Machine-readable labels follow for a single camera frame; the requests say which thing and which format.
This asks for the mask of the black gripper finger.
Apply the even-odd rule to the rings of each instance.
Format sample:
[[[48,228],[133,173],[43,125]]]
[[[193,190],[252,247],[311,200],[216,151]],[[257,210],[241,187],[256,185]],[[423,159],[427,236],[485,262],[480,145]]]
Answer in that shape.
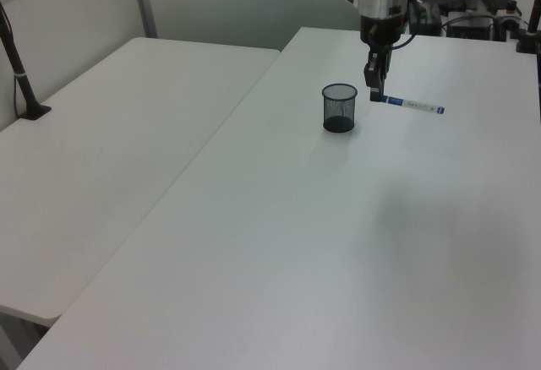
[[[385,80],[390,69],[392,51],[385,51],[378,55],[380,88],[385,87]]]
[[[381,102],[384,91],[383,63],[378,52],[369,51],[368,60],[363,74],[365,83],[369,88],[369,100]]]

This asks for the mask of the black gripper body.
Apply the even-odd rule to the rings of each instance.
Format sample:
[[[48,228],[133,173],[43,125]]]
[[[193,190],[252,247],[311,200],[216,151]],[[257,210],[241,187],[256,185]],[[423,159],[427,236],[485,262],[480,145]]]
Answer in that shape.
[[[371,51],[386,52],[402,35],[405,16],[399,14],[387,19],[360,16],[360,39]]]

